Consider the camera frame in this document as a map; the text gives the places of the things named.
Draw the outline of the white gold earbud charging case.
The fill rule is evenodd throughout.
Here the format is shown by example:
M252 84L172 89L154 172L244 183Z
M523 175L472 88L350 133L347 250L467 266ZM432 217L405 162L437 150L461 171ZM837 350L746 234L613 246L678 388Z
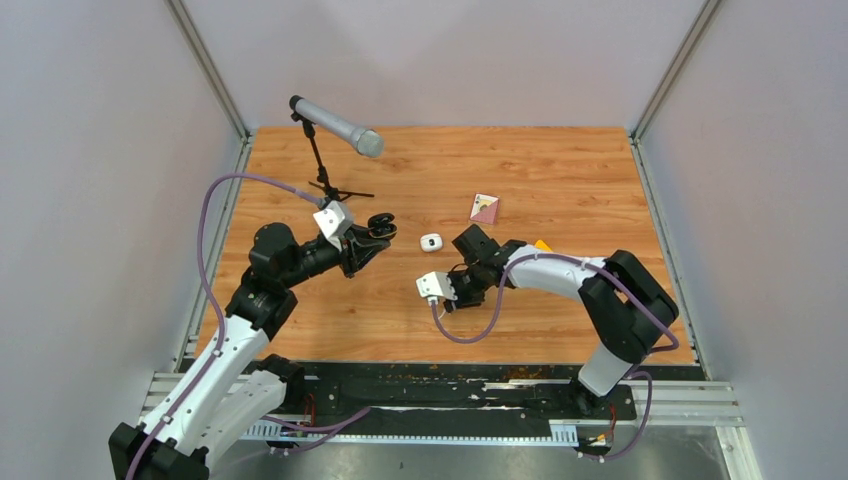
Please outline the white gold earbud charging case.
M425 253L434 253L444 246L443 238L438 233L422 235L419 241L420 249Z

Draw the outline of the black earbud case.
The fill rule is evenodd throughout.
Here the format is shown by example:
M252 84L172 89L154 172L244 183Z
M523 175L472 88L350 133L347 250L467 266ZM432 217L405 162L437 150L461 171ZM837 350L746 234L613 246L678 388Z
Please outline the black earbud case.
M374 239L392 240L397 234L395 215L384 212L371 216L367 222L368 235Z

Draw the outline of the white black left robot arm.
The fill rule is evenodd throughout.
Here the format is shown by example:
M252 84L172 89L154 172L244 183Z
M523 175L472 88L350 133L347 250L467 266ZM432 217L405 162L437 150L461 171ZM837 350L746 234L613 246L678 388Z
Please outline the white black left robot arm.
M279 332L297 305L293 287L338 267L351 278L397 233L390 213L344 228L339 244L323 234L300 244L284 223L261 227L250 265L219 326L177 386L137 426L119 424L108 445L118 479L207 479L224 454L261 417L298 411L306 400L304 370L272 354L248 380L242 371Z

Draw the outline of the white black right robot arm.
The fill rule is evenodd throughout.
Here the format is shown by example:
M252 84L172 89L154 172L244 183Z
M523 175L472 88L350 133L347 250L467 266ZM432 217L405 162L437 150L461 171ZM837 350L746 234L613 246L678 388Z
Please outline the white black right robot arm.
M611 403L611 391L650 355L673 351L680 341L671 327L679 308L642 262L617 250L606 257L575 257L550 252L520 240L504 244L476 225L453 242L461 264L431 272L416 281L434 321L442 313L478 307L495 289L492 319L472 337L450 335L473 344L491 333L507 289L532 289L580 303L600 344L571 381L571 403L584 417L596 417Z

